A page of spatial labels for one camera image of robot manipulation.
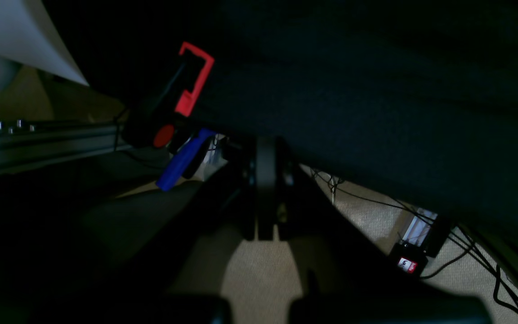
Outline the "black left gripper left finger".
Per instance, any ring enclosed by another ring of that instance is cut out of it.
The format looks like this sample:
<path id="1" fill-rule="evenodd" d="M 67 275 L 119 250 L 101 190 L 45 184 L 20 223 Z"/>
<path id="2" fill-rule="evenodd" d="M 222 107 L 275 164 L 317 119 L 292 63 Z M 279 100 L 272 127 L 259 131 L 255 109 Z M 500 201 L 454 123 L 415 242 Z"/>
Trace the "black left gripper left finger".
<path id="1" fill-rule="evenodd" d="M 257 160 L 257 142 L 241 142 L 121 269 L 47 304 L 31 324 L 232 324 L 230 303 L 214 290 L 255 235 Z"/>

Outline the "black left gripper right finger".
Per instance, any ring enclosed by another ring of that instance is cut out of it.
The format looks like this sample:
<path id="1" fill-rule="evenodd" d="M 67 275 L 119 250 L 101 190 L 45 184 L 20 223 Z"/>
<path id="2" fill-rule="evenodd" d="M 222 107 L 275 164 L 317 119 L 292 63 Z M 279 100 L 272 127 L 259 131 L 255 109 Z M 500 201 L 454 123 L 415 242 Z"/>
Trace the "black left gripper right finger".
<path id="1" fill-rule="evenodd" d="M 281 138 L 266 139 L 266 238 L 289 244 L 304 295 L 290 324 L 489 324 L 476 297 L 405 274 L 333 206 Z"/>

